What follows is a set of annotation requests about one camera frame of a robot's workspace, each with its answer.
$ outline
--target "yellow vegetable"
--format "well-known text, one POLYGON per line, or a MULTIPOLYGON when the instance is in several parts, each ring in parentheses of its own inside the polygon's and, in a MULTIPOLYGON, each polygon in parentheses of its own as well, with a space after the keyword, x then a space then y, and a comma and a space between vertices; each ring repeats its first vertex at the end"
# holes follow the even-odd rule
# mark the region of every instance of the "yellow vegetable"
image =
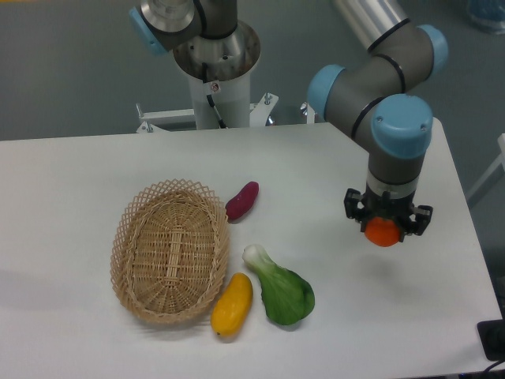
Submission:
POLYGON ((236 334, 244 324, 252 302, 251 279, 246 274, 236 273, 212 310, 212 330, 223 337, 236 334))

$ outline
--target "metal cylinder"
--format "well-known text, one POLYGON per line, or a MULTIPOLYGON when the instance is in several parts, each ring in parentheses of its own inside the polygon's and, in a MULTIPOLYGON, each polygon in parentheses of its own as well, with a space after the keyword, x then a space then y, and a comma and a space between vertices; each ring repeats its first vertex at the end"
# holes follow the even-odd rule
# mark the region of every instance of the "metal cylinder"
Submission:
POLYGON ((396 0, 333 1, 366 49, 408 18, 396 0))
POLYGON ((192 0, 143 0, 140 9, 149 24, 168 33, 184 30, 195 15, 192 0))

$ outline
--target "black object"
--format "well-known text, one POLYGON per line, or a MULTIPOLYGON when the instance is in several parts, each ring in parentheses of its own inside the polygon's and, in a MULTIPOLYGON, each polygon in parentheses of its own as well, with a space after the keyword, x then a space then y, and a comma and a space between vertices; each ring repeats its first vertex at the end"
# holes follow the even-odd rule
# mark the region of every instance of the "black object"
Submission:
POLYGON ((346 216, 360 223, 362 232, 365 231, 367 223, 375 217, 392 220, 398 226, 400 242, 403 242, 406 235, 422 235, 432 220, 433 207, 415 207, 412 203, 413 195, 414 193, 411 193, 407 197, 391 199, 389 192, 379 196, 368 186, 363 195, 358 190, 349 188, 344 198, 346 216))
POLYGON ((505 359, 505 320, 482 321, 477 324, 482 347, 490 361, 505 359))

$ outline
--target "woven basket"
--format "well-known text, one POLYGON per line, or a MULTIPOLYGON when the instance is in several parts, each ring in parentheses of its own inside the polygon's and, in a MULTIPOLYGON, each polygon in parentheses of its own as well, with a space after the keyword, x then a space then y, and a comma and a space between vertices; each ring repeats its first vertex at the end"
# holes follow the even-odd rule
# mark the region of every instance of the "woven basket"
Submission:
POLYGON ((110 261, 114 291, 144 321, 187 321, 219 293, 229 246, 226 210, 213 191, 185 180, 152 185, 119 224, 110 261))

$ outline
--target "bok choy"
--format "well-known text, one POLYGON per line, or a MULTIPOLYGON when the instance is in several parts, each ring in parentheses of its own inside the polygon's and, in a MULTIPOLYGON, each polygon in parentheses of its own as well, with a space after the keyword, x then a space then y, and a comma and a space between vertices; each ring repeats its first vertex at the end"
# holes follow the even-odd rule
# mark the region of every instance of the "bok choy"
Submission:
POLYGON ((244 249, 242 259, 261 283, 267 317, 279 325, 292 325, 307 317, 316 302, 309 283, 297 273, 278 266, 261 245, 244 249))

